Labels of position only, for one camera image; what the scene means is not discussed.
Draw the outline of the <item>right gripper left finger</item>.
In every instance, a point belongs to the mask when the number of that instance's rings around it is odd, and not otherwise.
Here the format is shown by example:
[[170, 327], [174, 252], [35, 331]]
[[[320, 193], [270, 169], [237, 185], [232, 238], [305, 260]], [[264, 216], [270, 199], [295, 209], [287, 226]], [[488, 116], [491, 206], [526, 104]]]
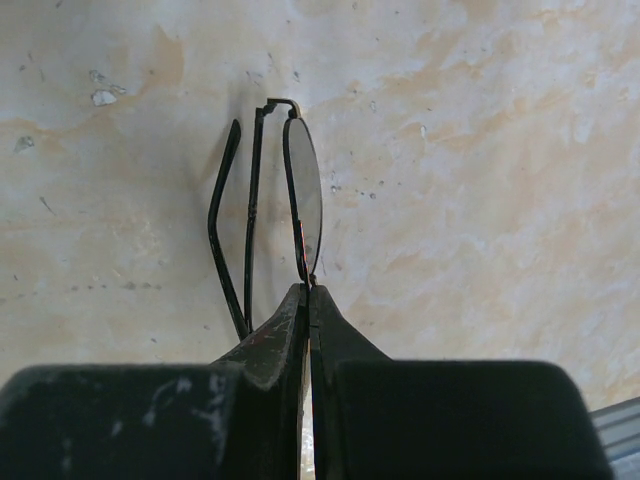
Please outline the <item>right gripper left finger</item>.
[[210, 364], [36, 365], [1, 390], [5, 479], [296, 479], [306, 291]]

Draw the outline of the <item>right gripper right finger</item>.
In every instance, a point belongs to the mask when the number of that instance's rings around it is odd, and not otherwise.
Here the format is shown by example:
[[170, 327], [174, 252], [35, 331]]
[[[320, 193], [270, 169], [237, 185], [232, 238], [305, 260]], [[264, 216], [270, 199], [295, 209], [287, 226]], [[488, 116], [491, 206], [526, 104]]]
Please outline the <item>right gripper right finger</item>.
[[609, 479], [581, 394], [540, 361], [395, 360], [309, 296], [320, 479]]

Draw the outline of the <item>metal frame sunglasses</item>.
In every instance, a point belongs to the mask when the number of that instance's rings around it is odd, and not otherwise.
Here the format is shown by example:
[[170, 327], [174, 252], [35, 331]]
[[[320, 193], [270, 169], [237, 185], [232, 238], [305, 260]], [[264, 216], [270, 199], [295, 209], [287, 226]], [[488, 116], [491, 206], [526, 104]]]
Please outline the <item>metal frame sunglasses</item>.
[[222, 197], [241, 140], [241, 126], [238, 120], [233, 120], [229, 129], [207, 215], [207, 233], [213, 260], [240, 340], [244, 340], [254, 331], [252, 311], [254, 243], [264, 122], [265, 118], [280, 105], [288, 107], [287, 119], [283, 125], [282, 151], [297, 271], [300, 280], [307, 288], [311, 288], [316, 282], [315, 269], [323, 228], [323, 199], [316, 149], [297, 102], [287, 98], [268, 98], [263, 106], [255, 109], [254, 115], [242, 300], [237, 297], [218, 234], [218, 215]]

